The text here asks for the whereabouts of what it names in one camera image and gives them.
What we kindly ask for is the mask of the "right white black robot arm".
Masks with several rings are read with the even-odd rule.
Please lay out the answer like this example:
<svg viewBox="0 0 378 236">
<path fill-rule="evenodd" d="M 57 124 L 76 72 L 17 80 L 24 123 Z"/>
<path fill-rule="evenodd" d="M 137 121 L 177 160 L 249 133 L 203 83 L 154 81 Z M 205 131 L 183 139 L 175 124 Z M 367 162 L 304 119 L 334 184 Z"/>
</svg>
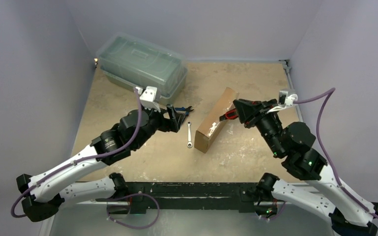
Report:
<svg viewBox="0 0 378 236">
<path fill-rule="evenodd" d="M 331 224 L 341 236 L 374 236 L 378 227 L 378 203 L 361 198 L 346 184 L 336 180 L 333 167 L 313 148 L 315 136 L 303 122 L 283 127 L 274 111 L 276 100 L 236 99 L 236 117 L 245 128 L 256 127 L 275 158 L 289 174 L 315 188 L 318 193 L 295 187 L 279 177 L 265 173 L 250 196 L 259 202 L 282 200 L 292 203 Z"/>
</svg>

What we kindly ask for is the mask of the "red utility knife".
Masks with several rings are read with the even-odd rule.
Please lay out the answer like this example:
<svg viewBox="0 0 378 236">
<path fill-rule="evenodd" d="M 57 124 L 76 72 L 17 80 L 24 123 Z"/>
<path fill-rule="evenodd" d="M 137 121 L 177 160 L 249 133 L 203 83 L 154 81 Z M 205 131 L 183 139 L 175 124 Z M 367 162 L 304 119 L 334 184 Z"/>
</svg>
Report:
<svg viewBox="0 0 378 236">
<path fill-rule="evenodd" d="M 234 109 L 227 111 L 222 116 L 220 116 L 219 121 L 221 122 L 221 121 L 224 121 L 224 120 L 234 120 L 234 119 L 237 119 L 238 117 L 239 117 L 238 112 L 234 108 Z"/>
</svg>

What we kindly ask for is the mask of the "brown cardboard express box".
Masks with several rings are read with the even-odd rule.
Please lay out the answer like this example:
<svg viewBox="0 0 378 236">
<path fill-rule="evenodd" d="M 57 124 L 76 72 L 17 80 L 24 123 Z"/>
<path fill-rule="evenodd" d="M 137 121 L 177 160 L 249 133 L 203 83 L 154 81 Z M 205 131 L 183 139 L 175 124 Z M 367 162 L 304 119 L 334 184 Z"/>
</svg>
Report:
<svg viewBox="0 0 378 236">
<path fill-rule="evenodd" d="M 234 108 L 233 101 L 238 98 L 238 95 L 239 93 L 232 88 L 227 87 L 224 90 L 219 100 L 195 132 L 195 149 L 202 153 L 206 153 L 210 149 L 227 123 L 227 120 L 221 121 L 220 117 Z"/>
</svg>

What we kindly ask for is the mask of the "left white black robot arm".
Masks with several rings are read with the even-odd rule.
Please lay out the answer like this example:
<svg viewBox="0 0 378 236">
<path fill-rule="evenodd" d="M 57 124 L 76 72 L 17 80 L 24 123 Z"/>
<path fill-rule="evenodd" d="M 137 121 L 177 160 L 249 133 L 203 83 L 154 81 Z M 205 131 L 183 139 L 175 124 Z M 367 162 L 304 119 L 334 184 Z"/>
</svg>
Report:
<svg viewBox="0 0 378 236">
<path fill-rule="evenodd" d="M 22 216 L 40 222 L 68 204 L 91 199 L 123 200 L 130 191 L 122 174 L 111 173 L 89 182 L 79 179 L 129 157 L 156 131 L 177 133 L 192 111 L 191 106 L 172 105 L 159 111 L 145 107 L 132 110 L 69 160 L 36 176 L 18 176 L 16 182 L 21 196 L 16 202 L 22 204 Z"/>
</svg>

